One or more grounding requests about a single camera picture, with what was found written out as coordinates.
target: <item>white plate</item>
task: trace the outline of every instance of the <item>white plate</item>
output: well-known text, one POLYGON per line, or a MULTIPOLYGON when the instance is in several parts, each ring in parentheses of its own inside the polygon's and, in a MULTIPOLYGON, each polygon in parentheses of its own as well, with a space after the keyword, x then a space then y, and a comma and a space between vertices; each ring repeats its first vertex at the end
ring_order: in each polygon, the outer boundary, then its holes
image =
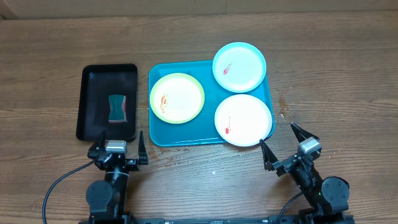
POLYGON ((215 125, 225 141, 235 146, 253 146, 271 131, 272 116, 258 98, 238 94, 228 97, 217 107, 215 125))
POLYGON ((173 73, 155 83, 149 101, 151 109, 162 121, 181 124, 199 114, 205 103, 205 92, 192 76, 173 73))
POLYGON ((222 47, 213 60, 213 75, 225 89, 244 93, 255 89, 264 79, 266 60, 255 46, 235 42, 222 47))

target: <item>green sponge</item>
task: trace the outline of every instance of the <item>green sponge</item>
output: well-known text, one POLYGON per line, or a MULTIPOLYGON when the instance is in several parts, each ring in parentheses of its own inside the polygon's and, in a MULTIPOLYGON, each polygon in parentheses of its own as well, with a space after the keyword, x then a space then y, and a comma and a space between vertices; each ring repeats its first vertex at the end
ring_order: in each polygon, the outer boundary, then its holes
POLYGON ((126 122, 126 96, 123 95, 110 95, 109 105, 111 112, 109 113, 108 121, 110 123, 126 122))

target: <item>table stain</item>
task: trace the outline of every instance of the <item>table stain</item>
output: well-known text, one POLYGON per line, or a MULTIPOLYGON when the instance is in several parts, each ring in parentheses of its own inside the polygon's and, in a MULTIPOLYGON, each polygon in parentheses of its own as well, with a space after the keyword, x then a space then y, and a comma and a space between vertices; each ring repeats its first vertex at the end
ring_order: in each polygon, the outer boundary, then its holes
POLYGON ((146 101, 140 103, 139 106, 140 106, 140 107, 143 107, 143 108, 147 108, 147 107, 149 106, 149 105, 148 105, 148 100, 146 100, 146 101))
POLYGON ((159 151, 160 151, 162 154, 168 153, 168 152, 171 152, 171 151, 172 151, 171 149, 164 149, 164 148, 162 148, 162 147, 158 147, 158 149, 159 149, 159 151))
POLYGON ((282 118, 290 118, 289 115, 289 105, 286 103, 285 96, 286 96, 287 90, 284 91, 283 94, 279 97, 279 114, 281 115, 282 118))
POLYGON ((155 160, 155 161, 159 161, 160 160, 159 157, 157 157, 157 154, 156 154, 155 149, 154 149, 154 145, 151 142, 149 142, 148 156, 149 156, 149 158, 151 160, 155 160))
POLYGON ((177 162, 177 163, 174 163, 174 164, 162 165, 162 167, 169 168, 169 167, 175 167, 175 166, 187 165, 187 164, 189 164, 189 162, 177 162))
POLYGON ((336 155, 336 154, 337 154, 336 151, 333 152, 333 154, 329 154, 329 159, 333 159, 333 156, 336 155))

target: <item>food residue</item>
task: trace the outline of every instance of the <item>food residue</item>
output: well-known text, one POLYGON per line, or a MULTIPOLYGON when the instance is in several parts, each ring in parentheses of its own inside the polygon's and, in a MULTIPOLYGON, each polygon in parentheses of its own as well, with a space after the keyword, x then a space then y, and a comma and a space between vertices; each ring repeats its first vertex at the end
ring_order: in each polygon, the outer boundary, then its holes
POLYGON ((224 69, 224 75, 229 72, 229 68, 231 68, 232 62, 224 69))
POLYGON ((231 132, 231 116, 228 117, 228 127, 225 128, 225 134, 229 134, 231 132))
POLYGON ((167 103, 166 103, 166 96, 163 94, 162 96, 162 102, 160 103, 160 110, 162 111, 162 113, 165 113, 165 108, 167 107, 167 103))

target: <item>wooden table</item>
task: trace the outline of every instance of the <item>wooden table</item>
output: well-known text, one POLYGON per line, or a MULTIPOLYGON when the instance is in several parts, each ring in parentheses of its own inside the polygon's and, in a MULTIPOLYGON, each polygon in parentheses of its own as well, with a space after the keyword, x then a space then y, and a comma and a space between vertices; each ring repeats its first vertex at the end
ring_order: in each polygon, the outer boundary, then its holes
MULTIPOLYGON (((321 137, 322 177, 351 184, 358 223, 398 215, 398 12, 0 21, 0 223, 42 223, 50 185, 87 163, 91 145, 75 137, 86 65, 139 68, 137 130, 148 166, 131 175, 127 209, 137 217, 266 217, 299 190, 266 172, 259 146, 161 148, 149 138, 149 70, 162 62, 212 59, 245 41, 267 59, 279 159, 297 150, 294 121, 321 137)), ((129 156, 137 156, 137 141, 129 156)), ((89 167, 62 181, 47 205, 49 223, 86 220, 86 188, 104 172, 89 167)), ((287 213, 307 203, 300 198, 287 213)))

